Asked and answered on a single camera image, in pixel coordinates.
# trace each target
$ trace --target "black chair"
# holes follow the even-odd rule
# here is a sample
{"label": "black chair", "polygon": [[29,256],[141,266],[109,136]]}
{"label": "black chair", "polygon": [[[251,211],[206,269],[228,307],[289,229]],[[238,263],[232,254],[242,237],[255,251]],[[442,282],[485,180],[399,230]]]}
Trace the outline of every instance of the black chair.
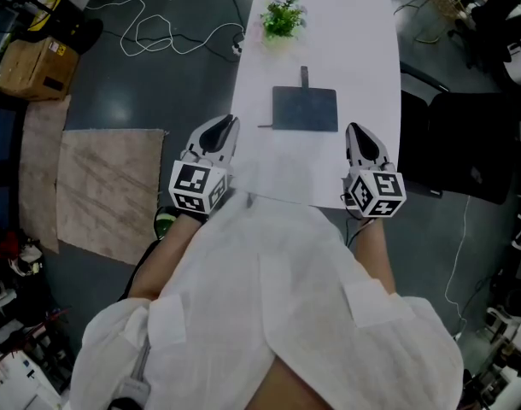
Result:
{"label": "black chair", "polygon": [[488,0],[471,11],[475,30],[471,30],[464,21],[457,20],[456,29],[448,31],[450,38],[453,35],[462,38],[468,68],[477,65],[485,71],[485,64],[511,61],[507,46],[521,45],[521,20],[515,20],[521,16],[510,20],[507,17],[519,4],[521,0]]}
{"label": "black chair", "polygon": [[503,203],[510,187],[520,111],[504,94],[457,94],[405,63],[401,72],[440,91],[428,105],[401,92],[398,171],[409,191],[444,190]]}

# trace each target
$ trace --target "floor mat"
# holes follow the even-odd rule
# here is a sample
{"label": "floor mat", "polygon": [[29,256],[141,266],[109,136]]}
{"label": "floor mat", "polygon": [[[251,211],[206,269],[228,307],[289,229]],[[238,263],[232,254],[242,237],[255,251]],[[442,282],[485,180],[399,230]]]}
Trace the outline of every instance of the floor mat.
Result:
{"label": "floor mat", "polygon": [[65,131],[57,176],[57,235],[136,265],[155,240],[161,130]]}
{"label": "floor mat", "polygon": [[21,139],[19,175],[20,227],[30,237],[59,252],[56,231],[56,179],[61,133],[71,97],[62,102],[31,102]]}

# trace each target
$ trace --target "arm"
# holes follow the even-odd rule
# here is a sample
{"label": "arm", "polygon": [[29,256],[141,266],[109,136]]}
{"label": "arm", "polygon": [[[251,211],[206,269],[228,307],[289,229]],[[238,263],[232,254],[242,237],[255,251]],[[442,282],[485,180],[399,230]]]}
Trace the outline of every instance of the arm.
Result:
{"label": "arm", "polygon": [[157,299],[201,226],[199,221],[181,214],[139,269],[128,297]]}
{"label": "arm", "polygon": [[357,236],[356,260],[365,268],[371,278],[379,279],[386,291],[395,293],[394,275],[389,265],[386,239],[383,234],[382,219],[377,219]]}

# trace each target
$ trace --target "gray floor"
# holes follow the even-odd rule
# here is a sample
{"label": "gray floor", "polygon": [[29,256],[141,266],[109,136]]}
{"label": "gray floor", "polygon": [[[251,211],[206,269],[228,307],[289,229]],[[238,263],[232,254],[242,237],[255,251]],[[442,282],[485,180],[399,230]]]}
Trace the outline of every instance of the gray floor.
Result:
{"label": "gray floor", "polygon": [[[95,4],[111,0],[100,0]],[[205,38],[224,22],[237,21],[231,0],[144,0],[143,16],[164,14],[173,30],[193,38]],[[244,19],[252,0],[237,0]],[[397,8],[407,0],[392,0]],[[123,33],[140,3],[97,11],[105,28]],[[446,36],[436,45],[413,41],[422,26],[433,26],[436,13],[429,6],[415,14],[403,9],[395,16],[401,59],[429,73],[452,91],[497,91],[495,83],[476,69],[464,65],[460,44]],[[158,37],[165,32],[158,20],[142,26],[142,36]],[[210,45],[232,58],[230,38],[235,31],[218,32]],[[176,46],[190,46],[182,38]],[[125,56],[116,37],[103,35],[79,64],[71,93],[73,100],[67,129],[161,128],[169,131],[161,165],[161,203],[169,204],[167,183],[173,160],[190,135],[204,121],[229,111],[237,64],[230,64],[206,50],[187,56],[172,51]],[[436,93],[409,79],[403,89],[426,100]],[[451,332],[457,329],[454,306],[444,298],[454,256],[462,234],[462,214],[467,196],[446,193],[443,199],[410,194],[407,204],[386,223],[389,255],[397,288],[402,295],[422,296],[431,301]],[[472,198],[467,213],[467,235],[449,291],[451,299],[463,305],[475,283],[490,275],[506,257],[512,231],[516,199],[510,196],[496,206]],[[324,210],[344,230],[346,213]],[[67,331],[72,346],[79,348],[85,325],[102,308],[115,301],[129,278],[132,267],[60,243],[59,255],[47,254],[47,275],[55,299],[72,307]],[[482,292],[467,312],[469,328],[482,320],[487,292]]]}

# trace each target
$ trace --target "white sleeve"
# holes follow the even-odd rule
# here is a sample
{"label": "white sleeve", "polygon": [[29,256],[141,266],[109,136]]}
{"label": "white sleeve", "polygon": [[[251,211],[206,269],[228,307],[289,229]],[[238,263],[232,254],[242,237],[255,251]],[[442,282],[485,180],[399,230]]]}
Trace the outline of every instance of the white sleeve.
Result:
{"label": "white sleeve", "polygon": [[107,409],[143,345],[149,304],[146,299],[125,299],[102,310],[86,326],[71,379],[73,410]]}

